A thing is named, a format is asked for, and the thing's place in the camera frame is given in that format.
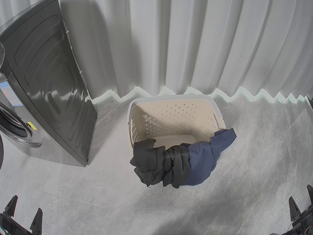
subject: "cable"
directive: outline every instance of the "cable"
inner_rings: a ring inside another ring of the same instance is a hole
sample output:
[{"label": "cable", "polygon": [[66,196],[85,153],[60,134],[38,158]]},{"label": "cable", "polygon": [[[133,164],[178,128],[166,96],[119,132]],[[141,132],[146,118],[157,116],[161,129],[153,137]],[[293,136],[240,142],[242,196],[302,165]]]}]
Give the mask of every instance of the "cable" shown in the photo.
[{"label": "cable", "polygon": [[292,223],[289,225],[289,227],[288,227],[288,230],[287,231],[289,231],[289,228],[290,228],[290,226],[292,225]]}]

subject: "washing machine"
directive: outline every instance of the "washing machine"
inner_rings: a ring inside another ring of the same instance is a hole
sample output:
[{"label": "washing machine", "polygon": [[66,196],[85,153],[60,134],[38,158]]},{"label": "washing machine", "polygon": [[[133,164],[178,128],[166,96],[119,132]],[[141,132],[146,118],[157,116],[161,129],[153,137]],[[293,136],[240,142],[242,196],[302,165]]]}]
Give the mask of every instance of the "washing machine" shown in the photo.
[{"label": "washing machine", "polygon": [[0,27],[0,131],[21,152],[86,166],[97,112],[66,37],[58,0]]}]

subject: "plastic laundry basket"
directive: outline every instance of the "plastic laundry basket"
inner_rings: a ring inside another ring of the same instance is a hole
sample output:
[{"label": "plastic laundry basket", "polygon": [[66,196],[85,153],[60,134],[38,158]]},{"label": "plastic laundry basket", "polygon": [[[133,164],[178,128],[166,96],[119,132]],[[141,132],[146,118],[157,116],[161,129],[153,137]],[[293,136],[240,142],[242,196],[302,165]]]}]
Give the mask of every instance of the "plastic laundry basket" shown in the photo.
[{"label": "plastic laundry basket", "polygon": [[208,95],[153,96],[135,99],[127,114],[129,145],[156,139],[154,147],[166,149],[181,143],[210,141],[225,129],[222,114]]}]

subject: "gray tiled floor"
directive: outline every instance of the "gray tiled floor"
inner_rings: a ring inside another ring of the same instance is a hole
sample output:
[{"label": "gray tiled floor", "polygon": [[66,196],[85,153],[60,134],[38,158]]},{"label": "gray tiled floor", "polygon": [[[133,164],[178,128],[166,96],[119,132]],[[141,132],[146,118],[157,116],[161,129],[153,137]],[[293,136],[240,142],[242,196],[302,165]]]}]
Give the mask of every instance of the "gray tiled floor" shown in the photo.
[{"label": "gray tiled floor", "polygon": [[215,101],[235,142],[201,185],[147,188],[129,164],[126,114],[130,101],[108,98],[86,168],[29,157],[6,139],[0,209],[19,197],[15,218],[27,228],[38,207],[43,234],[270,234],[290,225],[288,198],[301,210],[313,183],[313,111],[307,102],[250,102],[237,94]]}]

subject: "curtain fold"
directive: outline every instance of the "curtain fold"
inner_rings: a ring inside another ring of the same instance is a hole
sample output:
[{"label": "curtain fold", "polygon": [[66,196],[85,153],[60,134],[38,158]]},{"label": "curtain fold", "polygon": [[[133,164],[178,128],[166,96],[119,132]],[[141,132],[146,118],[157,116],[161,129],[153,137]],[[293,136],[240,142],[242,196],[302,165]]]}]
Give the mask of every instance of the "curtain fold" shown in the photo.
[{"label": "curtain fold", "polygon": [[[0,0],[0,25],[40,0]],[[92,98],[139,86],[313,96],[313,0],[60,0]]]}]

